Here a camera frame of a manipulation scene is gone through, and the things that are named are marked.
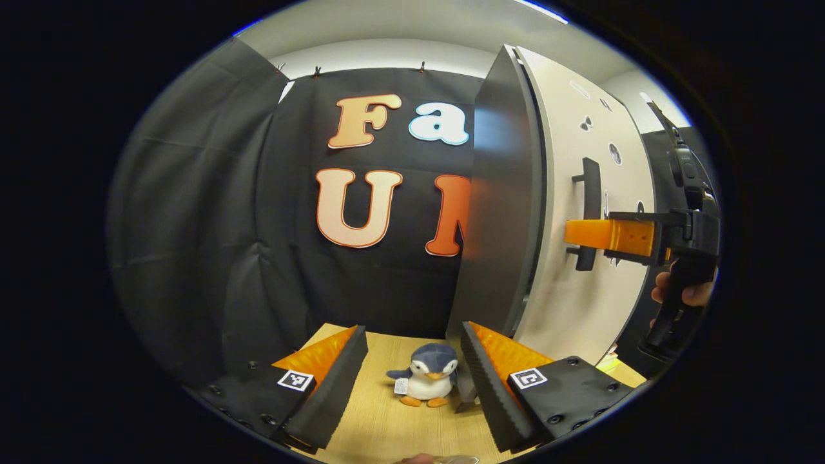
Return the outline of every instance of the screw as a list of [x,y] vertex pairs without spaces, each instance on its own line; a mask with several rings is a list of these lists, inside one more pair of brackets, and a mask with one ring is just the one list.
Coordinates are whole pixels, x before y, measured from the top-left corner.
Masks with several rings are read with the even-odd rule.
[[277,425],[278,424],[275,421],[275,419],[272,416],[270,416],[269,414],[261,414],[261,420],[264,422],[264,424],[269,424],[269,425]]

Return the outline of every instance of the stuffed penguin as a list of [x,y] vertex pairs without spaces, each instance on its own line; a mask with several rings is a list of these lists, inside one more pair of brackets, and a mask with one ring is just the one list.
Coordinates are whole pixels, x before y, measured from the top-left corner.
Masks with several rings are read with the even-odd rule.
[[412,353],[410,367],[406,371],[388,371],[392,379],[409,379],[407,394],[401,402],[408,406],[437,408],[448,403],[445,396],[455,385],[455,368],[458,366],[455,350],[440,343],[428,343]]

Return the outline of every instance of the door handle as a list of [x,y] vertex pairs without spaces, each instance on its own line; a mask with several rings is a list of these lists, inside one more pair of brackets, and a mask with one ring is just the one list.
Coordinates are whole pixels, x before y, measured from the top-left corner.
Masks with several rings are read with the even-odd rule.
[[[583,219],[601,219],[601,170],[599,163],[590,158],[582,158],[583,173],[573,176],[573,182],[584,182]],[[596,249],[591,247],[568,247],[567,252],[578,255],[577,271],[592,271],[596,262]]]

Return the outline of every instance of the penguin tag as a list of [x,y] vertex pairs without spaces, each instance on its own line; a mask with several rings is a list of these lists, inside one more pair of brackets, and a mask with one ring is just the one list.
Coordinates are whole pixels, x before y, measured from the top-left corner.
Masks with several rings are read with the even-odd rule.
[[395,379],[395,394],[396,395],[406,395],[407,394],[407,382],[409,379]]

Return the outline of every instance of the white door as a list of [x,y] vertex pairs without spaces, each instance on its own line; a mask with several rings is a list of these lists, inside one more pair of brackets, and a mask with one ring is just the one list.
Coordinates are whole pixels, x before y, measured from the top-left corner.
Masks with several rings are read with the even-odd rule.
[[579,356],[597,364],[619,337],[648,268],[613,265],[596,252],[589,272],[563,241],[566,220],[582,219],[582,158],[599,163],[601,202],[610,211],[654,212],[653,180],[639,131],[627,109],[570,69],[517,48],[539,103],[547,153],[547,205],[535,280],[514,339],[553,359]]

